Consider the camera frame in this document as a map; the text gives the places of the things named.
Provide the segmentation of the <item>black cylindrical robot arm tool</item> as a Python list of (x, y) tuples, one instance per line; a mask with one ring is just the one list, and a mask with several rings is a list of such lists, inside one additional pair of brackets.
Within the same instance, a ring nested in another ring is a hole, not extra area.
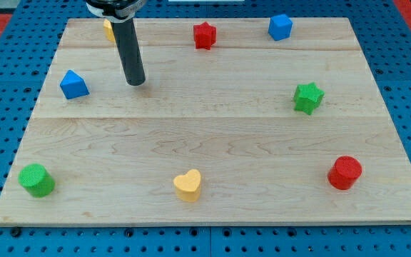
[(126, 81), (139, 86), (146, 80), (133, 18), (146, 0), (86, 0), (88, 10), (111, 22)]

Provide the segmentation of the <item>yellow block behind arm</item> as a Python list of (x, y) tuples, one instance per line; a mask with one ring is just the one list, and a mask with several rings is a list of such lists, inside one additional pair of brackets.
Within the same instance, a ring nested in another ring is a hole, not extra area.
[(109, 41), (115, 43), (116, 40), (115, 40), (114, 35), (113, 35), (112, 25), (111, 25), (111, 22), (108, 19), (105, 19), (103, 21), (103, 30), (104, 30), (104, 34), (105, 34), (106, 38)]

